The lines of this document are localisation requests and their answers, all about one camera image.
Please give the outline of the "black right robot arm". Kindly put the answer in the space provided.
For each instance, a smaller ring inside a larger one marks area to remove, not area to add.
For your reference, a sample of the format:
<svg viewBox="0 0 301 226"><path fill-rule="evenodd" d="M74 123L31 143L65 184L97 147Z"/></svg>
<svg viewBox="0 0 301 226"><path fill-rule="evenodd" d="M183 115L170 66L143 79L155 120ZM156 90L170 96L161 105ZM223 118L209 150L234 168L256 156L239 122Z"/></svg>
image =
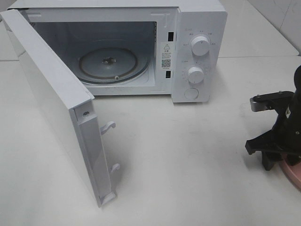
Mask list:
<svg viewBox="0 0 301 226"><path fill-rule="evenodd" d="M274 94L268 97L268 107L278 113L277 120L266 133L265 151L262 151L262 164L265 170L271 170L274 164L282 160L281 154L289 155L289 162L295 165L301 154L301 68L294 73L296 91L289 97Z"/></svg>

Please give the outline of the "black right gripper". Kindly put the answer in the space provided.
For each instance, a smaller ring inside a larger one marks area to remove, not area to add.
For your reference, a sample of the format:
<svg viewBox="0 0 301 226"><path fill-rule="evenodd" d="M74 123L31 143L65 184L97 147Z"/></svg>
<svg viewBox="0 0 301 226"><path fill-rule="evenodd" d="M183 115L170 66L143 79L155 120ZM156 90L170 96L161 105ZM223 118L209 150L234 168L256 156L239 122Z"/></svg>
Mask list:
<svg viewBox="0 0 301 226"><path fill-rule="evenodd" d="M245 148L252 155L261 151L262 165L269 171L276 162L285 161L289 166L301 162L300 155L281 154L281 151L301 149L301 93L296 91L290 97L280 95L271 100L272 108L278 114L272 134L262 134L247 140Z"/></svg>

